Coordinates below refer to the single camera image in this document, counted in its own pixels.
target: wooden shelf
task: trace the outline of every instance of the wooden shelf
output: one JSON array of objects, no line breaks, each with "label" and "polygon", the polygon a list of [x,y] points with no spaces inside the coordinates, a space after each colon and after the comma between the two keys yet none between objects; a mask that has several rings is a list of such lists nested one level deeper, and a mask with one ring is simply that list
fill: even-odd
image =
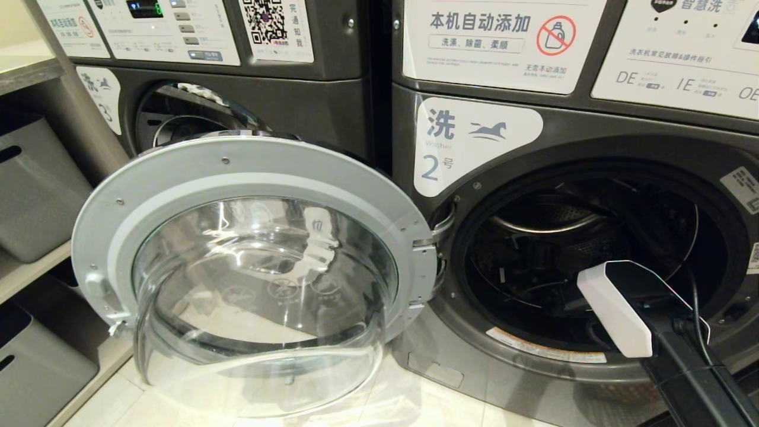
[{"label": "wooden shelf", "polygon": [[32,264],[22,264],[0,251],[0,304],[60,264],[70,254],[71,242],[66,242]]},{"label": "wooden shelf", "polygon": [[0,96],[63,74],[45,40],[0,47]]},{"label": "wooden shelf", "polygon": [[108,338],[98,346],[98,366],[100,370],[95,378],[77,394],[74,399],[64,406],[47,425],[47,427],[62,427],[74,414],[108,381],[122,365],[132,356],[132,341],[128,336]]}]

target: washer door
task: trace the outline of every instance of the washer door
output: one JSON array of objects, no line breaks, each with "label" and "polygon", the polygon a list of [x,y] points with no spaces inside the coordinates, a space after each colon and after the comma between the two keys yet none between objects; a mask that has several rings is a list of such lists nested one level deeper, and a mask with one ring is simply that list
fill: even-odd
[{"label": "washer door", "polygon": [[226,134],[106,179],[74,229],[77,279],[112,330],[134,330],[143,380],[167,396],[234,416],[314,410],[367,381],[432,296],[432,233],[356,160]]}]

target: sticker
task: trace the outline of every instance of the sticker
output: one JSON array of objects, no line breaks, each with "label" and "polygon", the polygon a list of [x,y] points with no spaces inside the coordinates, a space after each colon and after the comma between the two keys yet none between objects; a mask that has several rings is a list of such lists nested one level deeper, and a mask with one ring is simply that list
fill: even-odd
[{"label": "sticker", "polygon": [[592,96],[759,119],[759,3],[627,2]]},{"label": "sticker", "polygon": [[84,0],[37,0],[68,56],[110,58]]},{"label": "sticker", "polygon": [[414,187],[428,198],[437,196],[542,131],[543,118],[533,109],[427,98],[417,111]]},{"label": "sticker", "polygon": [[485,334],[511,348],[521,350],[525,353],[534,354],[535,356],[545,357],[547,359],[575,363],[606,363],[606,355],[600,352],[575,352],[539,346],[522,340],[521,338],[517,338],[497,327],[490,328]]},{"label": "sticker", "polygon": [[750,214],[759,212],[759,184],[756,178],[741,166],[720,179]]},{"label": "sticker", "polygon": [[605,5],[605,0],[407,0],[403,74],[419,80],[571,93]]},{"label": "sticker", "polygon": [[121,92],[121,84],[116,76],[111,70],[100,67],[77,67],[77,74],[108,126],[115,134],[120,135],[118,95]]},{"label": "sticker", "polygon": [[751,249],[751,259],[748,260],[746,274],[759,274],[759,243],[754,243],[754,247]]},{"label": "sticker", "polygon": [[87,0],[117,59],[240,65],[222,0]]},{"label": "sticker", "polygon": [[313,62],[305,0],[239,0],[253,59]]}]

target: gray washing machine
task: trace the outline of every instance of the gray washing machine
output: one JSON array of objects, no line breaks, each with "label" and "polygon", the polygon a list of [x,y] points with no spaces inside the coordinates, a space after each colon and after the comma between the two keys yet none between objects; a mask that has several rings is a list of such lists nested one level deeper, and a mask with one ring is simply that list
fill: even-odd
[{"label": "gray washing machine", "polygon": [[246,128],[373,160],[371,2],[34,3],[132,156]]},{"label": "gray washing machine", "polygon": [[759,5],[581,3],[393,2],[393,177],[449,226],[393,353],[544,422],[639,425],[666,407],[577,273],[632,259],[690,300],[685,260],[712,348],[759,359]]}]

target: white tile floor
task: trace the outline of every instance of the white tile floor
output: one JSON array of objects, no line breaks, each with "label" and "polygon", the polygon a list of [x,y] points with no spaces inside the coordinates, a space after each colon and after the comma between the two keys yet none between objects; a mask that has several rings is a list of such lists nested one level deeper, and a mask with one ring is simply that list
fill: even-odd
[{"label": "white tile floor", "polygon": [[177,406],[144,385],[130,359],[65,427],[551,427],[443,387],[386,357],[373,381],[325,410],[285,419],[223,419]]}]

